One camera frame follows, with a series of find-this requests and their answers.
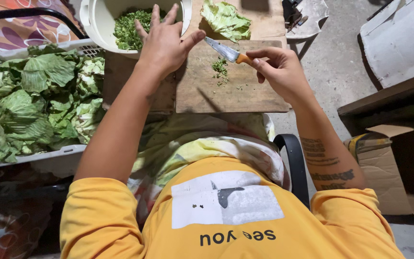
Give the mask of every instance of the yellow t-shirt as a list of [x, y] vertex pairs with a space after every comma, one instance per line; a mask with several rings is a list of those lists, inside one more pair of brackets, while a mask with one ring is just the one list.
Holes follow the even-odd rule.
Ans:
[[317, 192], [312, 213], [291, 193], [232, 158], [178, 173], [143, 231], [123, 183], [72, 183], [60, 225], [62, 258], [403, 258], [373, 190]]

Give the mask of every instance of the white plastic crate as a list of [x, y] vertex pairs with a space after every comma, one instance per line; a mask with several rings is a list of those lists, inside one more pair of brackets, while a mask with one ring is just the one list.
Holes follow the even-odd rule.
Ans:
[[[94, 58], [98, 52], [102, 49], [97, 46], [91, 39], [83, 39], [77, 41], [67, 41], [61, 42], [58, 44], [58, 47], [70, 51], [72, 49], [77, 49], [80, 54], [84, 54], [88, 57]], [[8, 51], [1, 51], [0, 58], [2, 60], [10, 60], [10, 59], [25, 59], [28, 57], [28, 50], [26, 48], [15, 49], [15, 50], [8, 50]], [[5, 165], [13, 165], [25, 162], [32, 162], [36, 160], [42, 160], [47, 158], [65, 156], [68, 154], [80, 153], [83, 152], [86, 148], [86, 145], [71, 145], [62, 147], [58, 151], [34, 154], [29, 156], [17, 156], [17, 162], [15, 163], [2, 163], [0, 162], [0, 167]]]

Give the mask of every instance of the cardboard box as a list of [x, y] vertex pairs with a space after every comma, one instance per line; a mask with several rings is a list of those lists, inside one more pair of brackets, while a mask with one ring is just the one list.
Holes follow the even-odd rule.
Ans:
[[345, 144], [357, 156], [384, 215], [414, 214], [414, 128], [379, 125]]

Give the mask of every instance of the white plastic basin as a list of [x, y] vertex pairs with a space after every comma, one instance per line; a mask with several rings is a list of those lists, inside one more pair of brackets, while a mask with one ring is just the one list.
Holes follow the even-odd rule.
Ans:
[[140, 51], [118, 49], [116, 37], [113, 35], [115, 19], [129, 7], [152, 8], [154, 4], [158, 4], [161, 10], [168, 12], [174, 3], [180, 6], [177, 21], [183, 21], [181, 33], [184, 34], [191, 21], [191, 0], [82, 0], [80, 19], [84, 30], [95, 44], [107, 51], [138, 59]]

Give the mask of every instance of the knife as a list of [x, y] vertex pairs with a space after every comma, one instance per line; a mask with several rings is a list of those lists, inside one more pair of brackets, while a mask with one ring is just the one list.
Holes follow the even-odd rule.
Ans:
[[220, 42], [213, 40], [209, 37], [204, 38], [205, 42], [209, 44], [214, 50], [218, 51], [220, 55], [222, 55], [225, 59], [229, 60], [230, 62], [240, 63], [247, 63], [250, 66], [252, 65], [252, 59], [244, 54], [240, 54], [238, 51], [233, 50], [232, 48], [221, 44]]

